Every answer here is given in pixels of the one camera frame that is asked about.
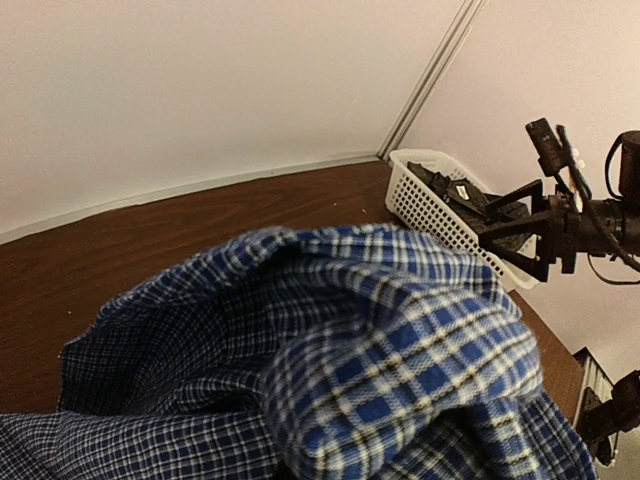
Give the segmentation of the white plastic laundry basket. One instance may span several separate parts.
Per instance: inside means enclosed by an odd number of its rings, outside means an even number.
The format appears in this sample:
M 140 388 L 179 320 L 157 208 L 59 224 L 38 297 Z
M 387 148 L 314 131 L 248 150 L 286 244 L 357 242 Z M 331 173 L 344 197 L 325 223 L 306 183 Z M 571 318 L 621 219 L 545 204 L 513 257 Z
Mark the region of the white plastic laundry basket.
M 450 155 L 429 149 L 399 149 L 390 153 L 391 177 L 385 205 L 407 228 L 434 236 L 445 247 L 472 253 L 483 259 L 508 291 L 530 290 L 539 281 L 478 245 L 478 235 L 408 168 L 415 163 L 453 180 L 468 180 L 481 191 L 490 191 L 479 178 Z

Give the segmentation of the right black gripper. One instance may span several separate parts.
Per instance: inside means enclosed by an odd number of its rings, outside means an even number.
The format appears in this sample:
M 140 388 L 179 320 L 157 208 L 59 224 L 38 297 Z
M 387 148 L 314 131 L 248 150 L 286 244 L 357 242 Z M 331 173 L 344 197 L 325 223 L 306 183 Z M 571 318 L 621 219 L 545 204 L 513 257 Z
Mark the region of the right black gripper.
M 487 216 L 497 220 L 502 207 L 526 198 L 530 199 L 531 212 L 536 213 L 543 202 L 540 179 L 490 201 Z M 572 196 L 559 193 L 545 200 L 548 219 L 519 219 L 489 228 L 478 235 L 479 246 L 540 282 L 548 280 L 549 265 L 557 260 L 563 273 L 573 273 L 578 253 L 596 257 L 614 254 L 591 217 L 574 208 Z M 625 233 L 622 203 L 607 199 L 592 200 L 590 205 L 604 229 L 622 242 Z

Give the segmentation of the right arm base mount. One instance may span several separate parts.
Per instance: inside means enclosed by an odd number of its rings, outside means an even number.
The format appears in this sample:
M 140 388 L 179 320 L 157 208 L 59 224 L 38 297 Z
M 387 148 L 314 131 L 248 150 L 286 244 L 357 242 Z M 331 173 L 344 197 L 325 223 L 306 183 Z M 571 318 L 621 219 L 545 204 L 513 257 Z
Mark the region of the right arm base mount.
M 584 390 L 577 432 L 589 453 L 603 466 L 612 466 L 616 449 L 610 437 L 639 426 L 639 371 L 620 379 L 611 390 L 611 398 L 602 401 L 596 392 Z

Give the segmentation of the black garment in basket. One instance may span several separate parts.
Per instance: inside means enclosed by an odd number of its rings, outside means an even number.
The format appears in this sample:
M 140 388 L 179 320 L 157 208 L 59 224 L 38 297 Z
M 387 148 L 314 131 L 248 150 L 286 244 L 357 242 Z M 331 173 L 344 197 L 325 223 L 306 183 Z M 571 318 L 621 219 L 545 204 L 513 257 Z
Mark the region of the black garment in basket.
M 500 209 L 499 218 L 487 216 L 487 204 L 499 198 L 479 189 L 465 177 L 454 178 L 409 162 L 410 175 L 399 190 L 396 215 L 413 230 L 432 233 L 445 245 L 457 250 L 479 252 L 478 235 L 529 215 L 522 201 Z

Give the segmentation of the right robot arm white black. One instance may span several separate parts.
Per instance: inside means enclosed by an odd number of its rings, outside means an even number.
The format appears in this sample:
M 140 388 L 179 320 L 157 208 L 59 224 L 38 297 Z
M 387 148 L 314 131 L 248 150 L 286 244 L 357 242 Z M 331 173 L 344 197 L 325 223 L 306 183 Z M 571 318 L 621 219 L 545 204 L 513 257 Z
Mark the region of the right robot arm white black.
M 504 195 L 486 206 L 490 219 L 501 207 L 531 199 L 531 213 L 478 235 L 481 248 L 511 263 L 540 282 L 546 282 L 550 266 L 575 272 L 580 253 L 588 259 L 619 259 L 639 270 L 639 132 L 623 132 L 607 153 L 604 166 L 609 197 L 589 194 L 580 173 L 566 129 L 551 130 L 544 119 L 527 125 L 545 176 L 556 180 L 555 192 L 543 193 L 540 180 Z

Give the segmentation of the front aluminium rail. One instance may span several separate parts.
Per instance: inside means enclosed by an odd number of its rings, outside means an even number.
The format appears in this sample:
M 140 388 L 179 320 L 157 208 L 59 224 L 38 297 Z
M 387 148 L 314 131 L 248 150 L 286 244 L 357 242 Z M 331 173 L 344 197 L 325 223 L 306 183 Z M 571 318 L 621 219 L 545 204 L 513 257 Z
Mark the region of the front aluminium rail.
M 587 347 L 574 354 L 583 377 L 573 425 L 587 444 L 597 444 L 617 432 L 613 420 L 614 383 Z

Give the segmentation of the right aluminium frame post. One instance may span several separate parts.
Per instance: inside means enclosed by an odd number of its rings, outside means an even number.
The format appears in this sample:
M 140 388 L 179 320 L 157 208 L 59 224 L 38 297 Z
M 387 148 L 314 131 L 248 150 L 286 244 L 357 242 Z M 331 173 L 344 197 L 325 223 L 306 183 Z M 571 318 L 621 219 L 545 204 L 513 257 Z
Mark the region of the right aluminium frame post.
M 472 27 L 488 1 L 462 1 L 449 27 L 429 58 L 426 67 L 407 98 L 389 133 L 379 147 L 376 158 L 388 162 L 409 133 L 427 100 L 445 76 L 457 54 L 464 46 Z

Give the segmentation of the blue checked long sleeve shirt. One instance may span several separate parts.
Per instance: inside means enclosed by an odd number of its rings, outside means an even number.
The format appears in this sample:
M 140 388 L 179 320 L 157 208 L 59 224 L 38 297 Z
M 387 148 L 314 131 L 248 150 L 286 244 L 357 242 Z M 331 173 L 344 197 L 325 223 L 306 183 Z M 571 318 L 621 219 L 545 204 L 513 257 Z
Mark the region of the blue checked long sleeve shirt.
M 593 479 L 476 256 L 391 225 L 249 232 L 106 303 L 5 479 Z

